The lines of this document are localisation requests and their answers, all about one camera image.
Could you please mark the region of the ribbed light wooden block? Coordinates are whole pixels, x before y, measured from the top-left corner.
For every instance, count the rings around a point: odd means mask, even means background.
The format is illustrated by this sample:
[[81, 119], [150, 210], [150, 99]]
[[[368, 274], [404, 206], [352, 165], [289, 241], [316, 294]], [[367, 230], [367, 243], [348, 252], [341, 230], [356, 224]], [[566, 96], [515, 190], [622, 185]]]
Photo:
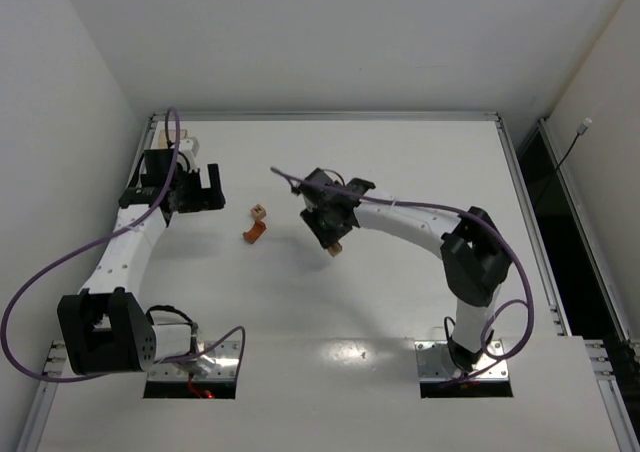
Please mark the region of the ribbed light wooden block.
[[336, 257], [343, 250], [342, 245], [339, 242], [335, 242], [327, 248], [328, 253], [331, 257]]

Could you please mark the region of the transparent orange plastic box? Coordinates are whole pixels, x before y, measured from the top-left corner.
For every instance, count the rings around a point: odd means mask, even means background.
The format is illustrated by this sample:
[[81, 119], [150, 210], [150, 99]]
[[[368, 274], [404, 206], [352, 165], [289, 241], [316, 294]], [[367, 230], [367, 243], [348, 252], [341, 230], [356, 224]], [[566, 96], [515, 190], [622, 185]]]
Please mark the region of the transparent orange plastic box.
[[[184, 140], [188, 137], [188, 132], [186, 129], [181, 129], [180, 130], [180, 139]], [[170, 130], [169, 131], [169, 140], [173, 141], [175, 139], [175, 131], [174, 130]], [[158, 137], [158, 142], [157, 142], [157, 147], [159, 149], [167, 149], [168, 148], [168, 139], [165, 136], [164, 132], [161, 132], [159, 134]]]

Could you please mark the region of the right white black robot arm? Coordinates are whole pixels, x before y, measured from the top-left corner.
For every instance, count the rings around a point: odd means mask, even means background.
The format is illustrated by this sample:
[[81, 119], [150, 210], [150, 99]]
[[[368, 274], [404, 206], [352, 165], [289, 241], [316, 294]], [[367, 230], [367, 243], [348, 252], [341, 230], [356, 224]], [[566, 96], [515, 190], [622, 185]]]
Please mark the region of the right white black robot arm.
[[493, 330], [484, 332], [495, 311], [495, 295], [506, 280], [511, 259], [487, 232], [494, 226], [478, 207], [470, 217], [432, 208], [402, 206], [374, 183], [354, 178], [331, 180], [317, 168], [292, 188], [303, 197], [301, 218], [320, 245], [330, 249], [355, 228], [386, 233], [421, 247], [439, 258], [449, 290], [456, 297], [455, 326], [447, 339], [454, 366], [470, 372]]

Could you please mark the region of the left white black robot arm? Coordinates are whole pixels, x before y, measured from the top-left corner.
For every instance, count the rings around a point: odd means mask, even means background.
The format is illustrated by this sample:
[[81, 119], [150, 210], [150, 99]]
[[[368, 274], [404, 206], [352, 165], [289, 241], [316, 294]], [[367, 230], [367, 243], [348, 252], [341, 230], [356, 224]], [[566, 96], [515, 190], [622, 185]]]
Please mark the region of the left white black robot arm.
[[156, 323], [139, 295], [152, 251], [173, 215], [225, 206], [218, 165], [206, 167], [209, 186], [201, 182], [198, 149], [196, 139], [188, 138], [177, 148], [143, 152], [118, 201], [116, 237], [80, 291], [61, 298], [57, 316], [74, 374], [146, 372], [157, 362], [196, 352], [196, 323]]

